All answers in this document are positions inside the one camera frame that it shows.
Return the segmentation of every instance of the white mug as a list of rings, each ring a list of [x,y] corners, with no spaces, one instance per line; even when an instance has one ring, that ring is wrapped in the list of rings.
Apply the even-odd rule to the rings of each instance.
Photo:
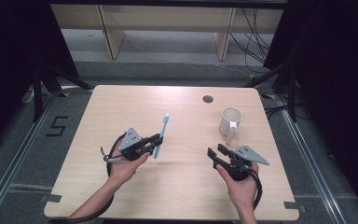
[[[242,113],[235,107],[227,107],[222,112],[219,131],[222,135],[227,136],[226,144],[229,145],[238,130],[242,120]]]

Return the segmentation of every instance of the tape mark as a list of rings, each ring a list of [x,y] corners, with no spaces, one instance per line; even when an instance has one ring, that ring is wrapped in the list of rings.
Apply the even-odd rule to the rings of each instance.
[[[62,198],[61,195],[48,194],[48,195],[43,195],[42,198],[40,198],[40,202],[41,203],[47,203],[47,202],[59,203],[61,198]]]
[[[68,119],[67,116],[57,116],[55,117],[53,123],[51,124],[50,128],[54,128],[54,129],[61,129],[60,133],[48,133],[46,134],[47,137],[60,137],[62,136],[63,130],[65,130],[66,126],[62,126],[62,125],[56,125],[56,122],[58,119]]]
[[[300,213],[307,213],[307,207],[306,206],[299,206],[297,203],[291,203],[291,202],[283,202],[284,208],[286,209],[298,209],[298,212]]]

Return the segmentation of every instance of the aluminum rail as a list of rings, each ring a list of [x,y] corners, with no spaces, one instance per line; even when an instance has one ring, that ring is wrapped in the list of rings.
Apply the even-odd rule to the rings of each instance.
[[[48,99],[45,102],[45,110],[39,117],[39,120],[34,122],[28,131],[27,135],[25,136],[24,140],[22,141],[16,155],[13,157],[10,165],[7,167],[5,174],[2,176],[0,180],[0,205],[2,201],[5,199],[5,196],[10,188],[11,183],[13,182],[14,178],[16,177],[17,173],[19,172],[22,163],[24,162],[28,152],[33,144],[36,136],[40,130],[40,127],[43,125],[46,114],[50,109],[52,103],[57,98],[58,93],[51,93],[48,96]]]
[[[279,105],[286,105],[286,102],[281,95],[277,95],[277,99]],[[298,150],[301,153],[301,156],[310,172],[310,176],[313,180],[313,183],[315,184],[315,187],[318,190],[322,201],[324,202],[324,206],[326,207],[327,213],[329,214],[331,220],[333,221],[333,223],[337,224],[347,223],[337,200],[335,199],[331,189],[328,187],[324,176],[319,169],[318,164],[313,158],[312,153],[310,152],[310,149],[308,148],[308,145],[301,134],[301,131],[298,129],[297,124],[292,121],[289,113],[286,110],[283,110],[282,113],[286,124],[289,127],[289,130],[296,141]]]

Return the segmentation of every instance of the cabinet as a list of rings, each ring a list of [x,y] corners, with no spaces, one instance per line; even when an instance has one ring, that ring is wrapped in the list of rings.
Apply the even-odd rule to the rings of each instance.
[[[214,35],[219,61],[227,54],[230,33],[252,31],[253,9],[232,7],[135,7],[51,5],[62,29],[102,30],[108,56],[118,56],[126,30],[205,32]],[[281,9],[257,9],[257,32],[274,34]]]

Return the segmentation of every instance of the right hand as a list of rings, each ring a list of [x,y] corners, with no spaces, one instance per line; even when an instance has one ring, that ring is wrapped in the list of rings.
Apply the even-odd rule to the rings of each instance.
[[[258,165],[252,162],[252,169],[258,173]],[[253,178],[246,177],[242,181],[235,181],[231,178],[228,171],[221,165],[216,166],[216,170],[225,180],[228,195],[237,210],[254,210],[255,195],[257,193],[257,185]]]

